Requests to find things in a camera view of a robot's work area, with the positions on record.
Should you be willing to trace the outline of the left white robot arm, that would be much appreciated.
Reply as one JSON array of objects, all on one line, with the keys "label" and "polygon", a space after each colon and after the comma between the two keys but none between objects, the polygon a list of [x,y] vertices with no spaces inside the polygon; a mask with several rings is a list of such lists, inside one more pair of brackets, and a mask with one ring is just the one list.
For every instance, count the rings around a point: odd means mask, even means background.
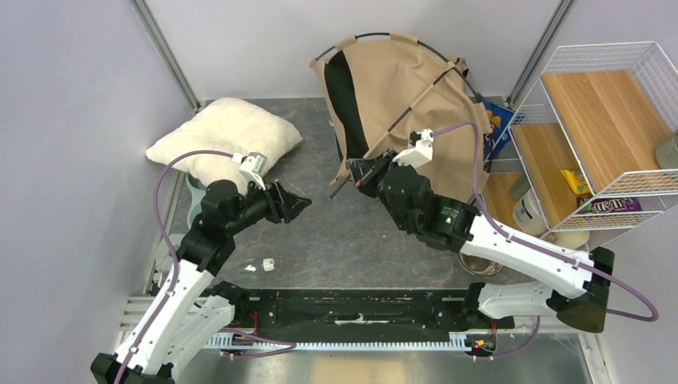
[{"label": "left white robot arm", "polygon": [[234,238],[265,219],[289,223],[311,199],[267,182],[251,182],[247,194],[235,183],[207,186],[201,213],[181,240],[168,278],[132,334],[112,354],[98,354],[90,370],[98,383],[174,383],[195,355],[235,318],[236,304],[212,291],[194,315],[189,311],[235,250]]}]

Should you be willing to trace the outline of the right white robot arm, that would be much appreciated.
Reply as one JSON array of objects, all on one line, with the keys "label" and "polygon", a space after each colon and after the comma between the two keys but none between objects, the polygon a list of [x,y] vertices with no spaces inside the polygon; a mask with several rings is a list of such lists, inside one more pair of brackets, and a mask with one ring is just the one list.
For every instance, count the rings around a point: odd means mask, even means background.
[{"label": "right white robot arm", "polygon": [[349,159],[355,187],[383,204],[399,230],[433,249],[484,258],[533,278],[532,283],[473,283],[465,307],[491,319],[554,316],[574,329],[600,333],[608,314],[615,254],[586,252],[545,242],[493,221],[475,206],[433,193],[428,178],[393,163],[387,150],[371,159]]}]

